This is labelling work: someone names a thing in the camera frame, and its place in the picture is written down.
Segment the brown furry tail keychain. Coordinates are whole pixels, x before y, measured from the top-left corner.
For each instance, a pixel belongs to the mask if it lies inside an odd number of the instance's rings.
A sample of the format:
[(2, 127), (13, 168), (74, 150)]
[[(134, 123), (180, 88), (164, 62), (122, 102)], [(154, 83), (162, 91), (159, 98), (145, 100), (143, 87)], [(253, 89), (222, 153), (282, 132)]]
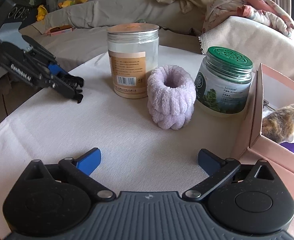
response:
[(261, 133), (278, 144), (289, 141), (294, 134), (294, 104), (279, 108), (264, 117)]

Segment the beige sofa cover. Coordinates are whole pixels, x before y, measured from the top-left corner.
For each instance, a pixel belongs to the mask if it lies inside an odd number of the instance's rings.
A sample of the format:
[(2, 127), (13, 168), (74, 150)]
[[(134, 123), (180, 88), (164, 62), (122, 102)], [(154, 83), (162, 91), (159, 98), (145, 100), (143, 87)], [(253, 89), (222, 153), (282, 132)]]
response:
[(49, 13), (21, 33), (50, 51), (70, 71), (107, 51), (108, 27), (144, 21), (159, 26), (162, 46), (205, 52), (222, 46), (249, 57), (254, 66), (265, 64), (294, 81), (294, 41), (261, 23), (232, 16), (202, 34), (203, 15), (198, 8), (183, 14), (178, 2), (156, 0), (95, 0)]

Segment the clear jar orange label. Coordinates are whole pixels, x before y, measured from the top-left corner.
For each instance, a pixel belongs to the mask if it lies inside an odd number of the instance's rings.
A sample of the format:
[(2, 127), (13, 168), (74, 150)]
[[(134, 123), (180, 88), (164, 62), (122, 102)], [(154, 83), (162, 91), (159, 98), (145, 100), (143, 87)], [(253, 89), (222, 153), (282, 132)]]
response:
[(159, 26), (119, 24), (107, 29), (107, 48), (113, 88), (127, 99), (147, 97), (147, 80), (158, 67)]

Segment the green lid glass jar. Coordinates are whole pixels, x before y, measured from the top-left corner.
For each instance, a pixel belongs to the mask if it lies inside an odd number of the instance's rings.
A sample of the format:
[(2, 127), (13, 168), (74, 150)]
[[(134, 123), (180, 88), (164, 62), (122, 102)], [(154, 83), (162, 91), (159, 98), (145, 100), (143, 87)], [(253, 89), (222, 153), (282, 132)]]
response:
[(219, 115), (240, 113), (246, 105), (252, 70), (253, 62), (242, 53), (209, 47), (194, 81), (197, 101)]

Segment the lavender fluffy wristband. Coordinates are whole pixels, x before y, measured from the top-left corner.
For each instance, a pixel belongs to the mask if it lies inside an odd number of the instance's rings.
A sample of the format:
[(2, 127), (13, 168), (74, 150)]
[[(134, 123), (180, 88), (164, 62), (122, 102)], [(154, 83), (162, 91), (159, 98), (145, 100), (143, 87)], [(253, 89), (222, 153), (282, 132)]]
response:
[(164, 65), (151, 72), (147, 85), (148, 110), (162, 129), (186, 126), (194, 112), (196, 90), (191, 75), (177, 65)]

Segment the pink cardboard box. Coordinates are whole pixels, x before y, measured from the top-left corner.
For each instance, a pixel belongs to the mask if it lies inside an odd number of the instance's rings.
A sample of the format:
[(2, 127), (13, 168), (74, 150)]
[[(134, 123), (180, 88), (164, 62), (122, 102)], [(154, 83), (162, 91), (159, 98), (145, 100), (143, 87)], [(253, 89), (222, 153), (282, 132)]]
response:
[(261, 64), (231, 152), (244, 164), (264, 158), (294, 198), (294, 81)]

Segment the pink floral blanket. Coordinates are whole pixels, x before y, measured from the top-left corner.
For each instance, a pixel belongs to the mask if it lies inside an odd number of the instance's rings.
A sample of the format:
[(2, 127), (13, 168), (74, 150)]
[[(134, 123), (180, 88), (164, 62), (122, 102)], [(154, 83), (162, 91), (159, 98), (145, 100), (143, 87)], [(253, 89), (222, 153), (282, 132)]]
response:
[(207, 5), (202, 31), (217, 27), (230, 16), (261, 23), (294, 41), (294, 20), (272, 0), (214, 0)]

